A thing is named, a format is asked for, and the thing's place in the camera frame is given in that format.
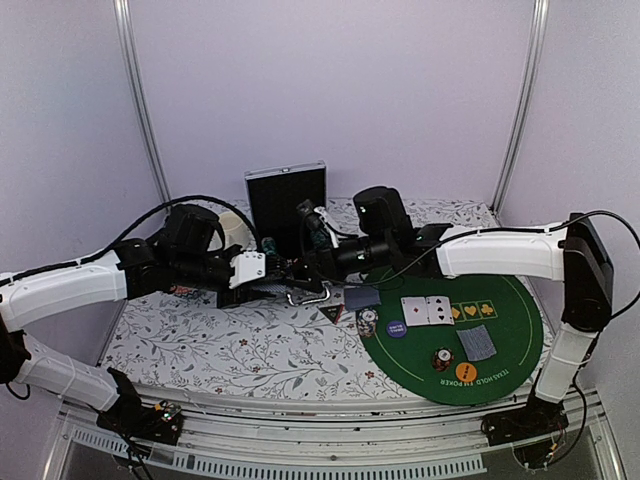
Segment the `blue poker chip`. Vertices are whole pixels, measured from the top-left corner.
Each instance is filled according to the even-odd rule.
[[[407,334],[407,326],[397,320],[389,322],[387,325],[387,333],[391,338],[402,338]]]

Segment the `robotic arm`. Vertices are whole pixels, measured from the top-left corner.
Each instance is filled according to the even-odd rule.
[[[209,251],[215,233],[223,247]],[[265,256],[224,249],[224,233],[213,212],[178,205],[148,241],[125,240],[95,261],[45,267],[34,275],[0,276],[0,383],[38,386],[101,412],[98,425],[119,433],[176,444],[179,407],[144,407],[125,374],[84,365],[24,333],[28,324],[83,305],[139,298],[175,286],[219,292],[218,306],[259,296],[246,283],[263,277]]]
[[[560,330],[527,405],[487,415],[483,431],[495,445],[565,428],[562,400],[612,315],[613,265],[591,222],[572,214],[565,224],[543,227],[474,230],[431,224],[414,229],[394,189],[364,190],[354,204],[367,236],[306,253],[312,287],[319,279],[343,280],[389,265],[396,273],[429,278],[526,275],[564,283]],[[324,215],[315,216],[308,204],[299,210],[307,228],[324,228]]]

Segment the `white floral tablecloth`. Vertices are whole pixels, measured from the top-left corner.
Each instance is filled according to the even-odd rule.
[[[246,202],[235,205],[249,213]],[[405,206],[414,226],[496,226],[478,202],[405,200]],[[357,232],[350,200],[331,200],[327,209],[342,230]],[[156,293],[127,304],[102,365],[134,382],[211,394],[316,401],[414,397],[372,362],[354,313],[343,313],[334,325],[317,309],[338,303],[340,288],[322,304],[291,307],[278,298],[225,310],[214,308],[213,294],[205,291]],[[543,323],[541,362],[552,341]]]

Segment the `white wall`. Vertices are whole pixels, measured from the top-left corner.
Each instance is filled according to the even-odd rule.
[[[246,170],[322,159],[330,195],[490,201],[533,4],[131,2],[172,193],[243,198]]]
[[[640,229],[640,3],[551,2],[538,81],[502,214],[506,224],[605,208]],[[613,257],[615,307],[640,286],[640,255],[609,220],[596,226]],[[559,315],[562,289],[539,283]],[[590,371],[629,478],[640,478],[640,310],[602,335]]]
[[[0,271],[91,253],[158,203],[110,0],[5,0],[0,65]],[[95,362],[113,313],[97,305],[30,331]],[[0,478],[38,478],[59,405],[0,388]]]

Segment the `poker table mat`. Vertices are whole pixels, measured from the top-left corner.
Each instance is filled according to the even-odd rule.
[[[367,283],[383,277],[374,270]],[[455,325],[408,327],[401,338],[387,333],[387,324],[404,322],[402,297],[443,295],[451,301]],[[448,405],[478,405],[516,390],[531,375],[542,352],[540,311],[529,291],[515,277],[470,275],[453,280],[405,276],[380,285],[381,305],[375,307],[375,335],[362,342],[378,367],[393,381],[428,400]],[[457,331],[485,325],[497,354],[472,363],[473,382],[456,377],[456,367],[468,362]],[[448,348],[454,360],[444,372],[432,366],[435,352]]]

